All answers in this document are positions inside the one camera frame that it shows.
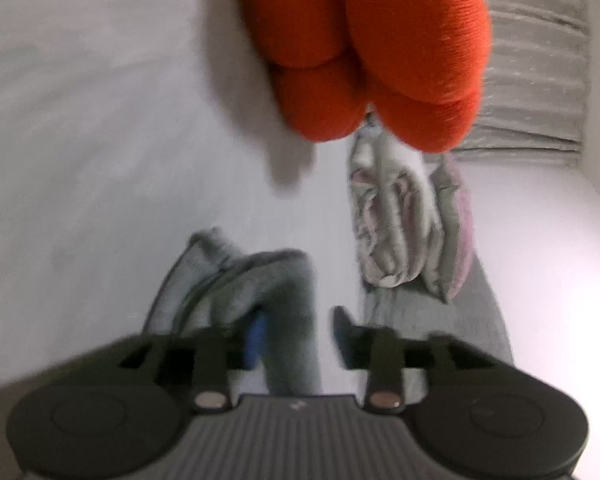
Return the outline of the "grey knit sweater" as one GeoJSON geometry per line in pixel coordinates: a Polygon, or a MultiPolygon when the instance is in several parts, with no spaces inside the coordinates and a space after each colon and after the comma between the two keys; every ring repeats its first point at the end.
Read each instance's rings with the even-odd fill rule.
{"type": "Polygon", "coordinates": [[[258,360],[266,390],[278,396],[320,393],[314,272],[302,250],[247,254],[217,228],[194,233],[166,274],[143,331],[186,337],[216,327],[234,334],[259,312],[265,332],[258,360]]]}

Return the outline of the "dark grey quilted blanket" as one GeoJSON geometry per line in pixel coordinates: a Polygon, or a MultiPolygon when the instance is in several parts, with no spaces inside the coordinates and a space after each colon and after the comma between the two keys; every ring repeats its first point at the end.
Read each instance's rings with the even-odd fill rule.
{"type": "Polygon", "coordinates": [[[387,326],[406,339],[445,333],[508,364],[514,362],[502,311],[479,258],[447,304],[419,278],[395,288],[364,287],[364,323],[387,326]]]}

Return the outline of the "folded white pink comforter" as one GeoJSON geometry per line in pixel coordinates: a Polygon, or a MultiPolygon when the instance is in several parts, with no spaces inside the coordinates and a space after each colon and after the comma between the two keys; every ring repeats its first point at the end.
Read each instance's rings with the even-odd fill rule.
{"type": "Polygon", "coordinates": [[[436,273],[443,229],[424,155],[398,140],[373,112],[354,133],[349,185],[364,281],[395,288],[436,273]]]}

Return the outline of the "pink grey pillow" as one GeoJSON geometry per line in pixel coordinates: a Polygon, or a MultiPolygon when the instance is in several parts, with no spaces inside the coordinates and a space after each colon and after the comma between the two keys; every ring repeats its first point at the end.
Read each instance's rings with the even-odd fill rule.
{"type": "Polygon", "coordinates": [[[434,296],[450,302],[462,289],[474,261],[475,230],[470,192],[451,154],[441,157],[430,182],[436,209],[422,279],[434,296]]]}

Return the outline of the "light grey bed sheet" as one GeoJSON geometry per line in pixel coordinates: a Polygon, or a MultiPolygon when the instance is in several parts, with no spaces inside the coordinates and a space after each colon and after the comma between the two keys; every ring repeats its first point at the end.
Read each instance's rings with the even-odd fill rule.
{"type": "Polygon", "coordinates": [[[353,390],[349,150],[285,127],[237,0],[0,0],[0,387],[136,332],[216,227],[311,257],[323,387],[353,390]]]}

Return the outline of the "grey patterned pillow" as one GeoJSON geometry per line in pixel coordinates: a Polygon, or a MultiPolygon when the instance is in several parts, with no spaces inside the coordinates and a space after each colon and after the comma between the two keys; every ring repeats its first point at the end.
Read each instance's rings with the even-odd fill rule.
{"type": "Polygon", "coordinates": [[[464,156],[577,160],[590,91],[585,0],[486,0],[492,52],[464,156]]]}

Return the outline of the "orange pumpkin plush cushion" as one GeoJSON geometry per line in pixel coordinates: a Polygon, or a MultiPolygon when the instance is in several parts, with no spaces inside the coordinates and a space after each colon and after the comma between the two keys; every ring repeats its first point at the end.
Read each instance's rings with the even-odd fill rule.
{"type": "Polygon", "coordinates": [[[416,150],[460,145],[491,50],[486,0],[238,0],[277,108],[306,140],[375,113],[416,150]]]}

